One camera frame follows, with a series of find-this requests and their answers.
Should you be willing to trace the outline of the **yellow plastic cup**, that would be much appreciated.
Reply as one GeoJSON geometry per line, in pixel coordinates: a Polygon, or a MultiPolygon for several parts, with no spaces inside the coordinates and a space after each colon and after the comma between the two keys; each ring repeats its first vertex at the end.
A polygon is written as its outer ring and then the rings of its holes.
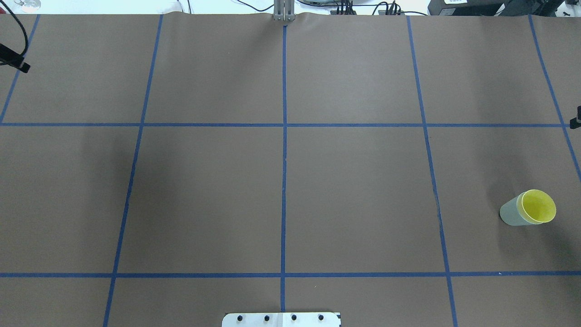
{"type": "Polygon", "coordinates": [[[523,217],[533,225],[548,223],[556,217],[556,204],[544,191],[531,189],[521,196],[519,209],[523,217]]]}

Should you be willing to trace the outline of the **clear tape roll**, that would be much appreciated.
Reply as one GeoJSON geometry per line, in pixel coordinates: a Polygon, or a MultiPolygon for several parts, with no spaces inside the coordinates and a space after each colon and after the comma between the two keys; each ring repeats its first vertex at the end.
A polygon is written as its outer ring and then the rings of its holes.
{"type": "Polygon", "coordinates": [[[41,0],[14,0],[24,13],[35,13],[41,8],[41,0]]]}

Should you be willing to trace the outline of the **aluminium frame post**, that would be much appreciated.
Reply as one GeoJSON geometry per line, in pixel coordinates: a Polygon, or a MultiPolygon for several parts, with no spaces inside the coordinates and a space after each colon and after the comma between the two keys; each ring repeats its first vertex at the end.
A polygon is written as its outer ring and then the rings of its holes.
{"type": "Polygon", "coordinates": [[[291,22],[296,19],[294,0],[274,0],[273,2],[274,21],[291,22]]]}

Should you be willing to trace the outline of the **green plastic cup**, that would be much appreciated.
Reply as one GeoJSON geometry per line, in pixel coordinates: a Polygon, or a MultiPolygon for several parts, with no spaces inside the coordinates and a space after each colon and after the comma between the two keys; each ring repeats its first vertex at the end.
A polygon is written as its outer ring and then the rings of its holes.
{"type": "Polygon", "coordinates": [[[521,193],[500,207],[499,215],[501,220],[510,226],[540,225],[540,222],[532,221],[525,215],[522,205],[523,196],[524,193],[521,193]]]}

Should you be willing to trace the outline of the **black box with label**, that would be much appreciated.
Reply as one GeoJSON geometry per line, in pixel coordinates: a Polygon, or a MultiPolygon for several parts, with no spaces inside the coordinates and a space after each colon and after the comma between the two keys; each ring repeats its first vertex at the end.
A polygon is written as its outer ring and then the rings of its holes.
{"type": "Polygon", "coordinates": [[[430,0],[428,12],[431,16],[473,16],[468,0],[430,0]]]}

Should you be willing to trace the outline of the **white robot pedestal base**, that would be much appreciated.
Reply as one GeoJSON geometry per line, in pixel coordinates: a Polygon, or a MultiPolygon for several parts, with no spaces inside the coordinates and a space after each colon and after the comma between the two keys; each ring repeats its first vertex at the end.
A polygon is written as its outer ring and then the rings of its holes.
{"type": "Polygon", "coordinates": [[[340,313],[335,312],[258,312],[230,313],[222,327],[340,327],[340,313]]]}

